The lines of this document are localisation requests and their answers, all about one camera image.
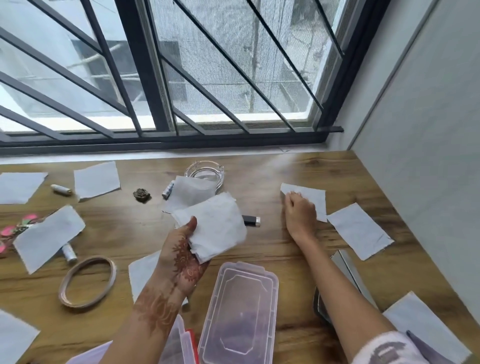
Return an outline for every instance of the plastic box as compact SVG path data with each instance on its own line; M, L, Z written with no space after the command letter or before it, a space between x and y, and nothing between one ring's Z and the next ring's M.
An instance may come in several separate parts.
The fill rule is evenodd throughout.
M248 263L224 263L200 337L200 363L271 364L277 299L275 274Z
M112 342L97 346L74 356L66 364L98 364ZM195 364L195 354L189 332L180 315L177 315L159 364Z

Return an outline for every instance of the bangle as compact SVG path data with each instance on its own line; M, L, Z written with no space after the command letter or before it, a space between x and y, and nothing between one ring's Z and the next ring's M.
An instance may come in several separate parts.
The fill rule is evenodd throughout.
M108 280L108 284L103 290L102 293L100 293L97 297L95 297L93 300L87 303L82 303L82 304L74 304L69 301L67 298L67 287L70 284L70 281L72 280L73 276L86 266L89 266L90 264L95 264L95 263L107 263L110 265L110 279ZM67 273L67 275L63 278L63 281L60 284L59 288L59 300L62 305L67 306L69 308L77 308L77 309L84 309L84 308L89 308L94 306L95 304L99 303L110 291L110 289L113 286L113 283L115 282L115 277L117 276L117 266L111 260L110 258L107 258L106 256L101 256L101 255L96 255L93 257L90 257L86 260L84 260L81 263L78 263L75 265L72 269L70 269Z

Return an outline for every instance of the wooden tabletop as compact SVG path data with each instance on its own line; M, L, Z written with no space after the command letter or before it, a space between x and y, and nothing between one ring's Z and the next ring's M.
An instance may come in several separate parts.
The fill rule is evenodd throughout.
M279 279L275 364L344 361L331 330L312 310L315 284L300 250L281 218L282 182L326 190L327 213L357 202L394 240L391 246L362 262L329 223L318 222L318 237L333 253L347 249L380 310L414 291L477 356L480 328L440 271L353 152L214 157L225 166L223 190L230 192L245 215L260 216L261 227L249 227L247 240L212 260L183 312L187 328L200 338L218 270L225 262L263 266ZM195 158L119 160L121 190L78 203L74 197L51 192L50 184L73 187L73 170L98 162L0 166L1 172L48 172L25 205L1 205L0 227L18 223L27 213L43 216L70 204L86 223L73 241L83 260L106 255L119 267L110 294L94 309L76 313L61 306L57 292L68 270L57 256L28 275L18 254L0 255L0 308L41 330L20 364L64 364L72 356L109 341L133 301L128 264L162 247L173 219L161 211L161 193L176 175L183 175ZM137 188L153 199L138 203ZM77 276L68 291L86 300L103 290L108 268L93 266Z

